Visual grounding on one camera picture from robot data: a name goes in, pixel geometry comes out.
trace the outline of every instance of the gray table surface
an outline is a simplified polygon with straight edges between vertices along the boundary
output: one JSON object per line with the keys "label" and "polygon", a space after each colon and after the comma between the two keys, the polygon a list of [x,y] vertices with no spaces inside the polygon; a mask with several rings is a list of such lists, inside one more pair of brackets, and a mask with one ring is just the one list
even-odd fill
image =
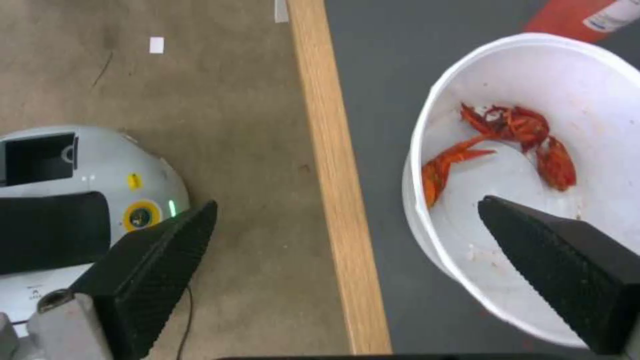
{"label": "gray table surface", "polygon": [[[600,359],[537,340],[487,313],[422,253],[401,202],[413,127],[430,86],[477,46],[520,32],[541,0],[327,0],[335,57],[396,353],[541,352]],[[640,65],[640,22],[600,45]]]}

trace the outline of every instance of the white bucket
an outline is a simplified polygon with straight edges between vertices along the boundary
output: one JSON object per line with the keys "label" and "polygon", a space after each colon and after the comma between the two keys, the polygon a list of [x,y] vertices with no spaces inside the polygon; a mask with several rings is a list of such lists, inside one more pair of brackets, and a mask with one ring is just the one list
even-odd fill
{"label": "white bucket", "polygon": [[[497,150],[451,167],[447,188],[427,209],[423,164],[477,134],[460,120],[471,106],[521,105],[546,116],[577,171],[577,186],[551,190],[519,148]],[[580,217],[640,253],[640,72],[597,46],[544,34],[484,45],[433,85],[413,132],[403,174],[404,210],[416,240],[435,265],[487,310],[553,343],[585,347],[513,268],[477,213],[498,195],[563,217]]]}

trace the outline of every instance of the yellow sticker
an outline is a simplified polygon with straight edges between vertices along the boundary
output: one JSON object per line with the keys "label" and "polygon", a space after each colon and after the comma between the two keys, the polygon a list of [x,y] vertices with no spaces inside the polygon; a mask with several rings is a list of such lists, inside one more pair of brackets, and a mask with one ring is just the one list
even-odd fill
{"label": "yellow sticker", "polygon": [[129,174],[127,182],[129,183],[129,189],[131,189],[131,191],[142,189],[142,177],[135,172]]}

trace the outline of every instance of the crawfish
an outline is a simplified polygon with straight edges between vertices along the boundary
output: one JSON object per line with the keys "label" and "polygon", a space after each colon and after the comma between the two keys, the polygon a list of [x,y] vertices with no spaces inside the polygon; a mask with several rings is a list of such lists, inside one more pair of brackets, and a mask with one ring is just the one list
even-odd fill
{"label": "crawfish", "polygon": [[522,152],[539,146],[549,135],[549,124],[545,117],[521,106],[492,106],[484,116],[480,116],[463,103],[460,115],[474,129],[489,138],[520,143]]}
{"label": "crawfish", "polygon": [[565,191],[576,184],[575,167],[564,145],[553,136],[549,136],[546,146],[536,149],[538,173],[552,188]]}
{"label": "crawfish", "polygon": [[422,166],[422,187],[428,208],[435,204],[445,186],[447,186],[451,164],[495,152],[495,150],[469,150],[471,146],[485,139],[487,139],[486,135],[478,135],[467,141],[457,143]]}

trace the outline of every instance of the wooden table edge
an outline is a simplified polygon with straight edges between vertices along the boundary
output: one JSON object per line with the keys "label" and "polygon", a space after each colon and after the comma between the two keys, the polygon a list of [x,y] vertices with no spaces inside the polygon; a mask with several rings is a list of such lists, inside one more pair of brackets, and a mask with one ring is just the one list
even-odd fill
{"label": "wooden table edge", "polygon": [[324,0],[288,0],[288,9],[351,352],[390,354]]}

